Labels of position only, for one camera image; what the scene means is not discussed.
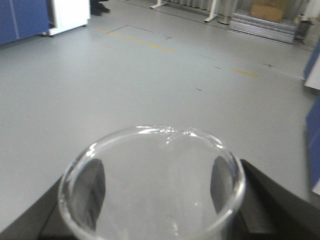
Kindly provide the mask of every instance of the clear glass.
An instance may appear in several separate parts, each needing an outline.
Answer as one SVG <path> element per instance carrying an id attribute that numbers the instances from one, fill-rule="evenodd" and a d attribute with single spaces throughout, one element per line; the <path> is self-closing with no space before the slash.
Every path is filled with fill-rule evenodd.
<path id="1" fill-rule="evenodd" d="M 58 204 L 80 240 L 224 240 L 244 191 L 240 161 L 213 135 L 135 126 L 81 153 Z"/>

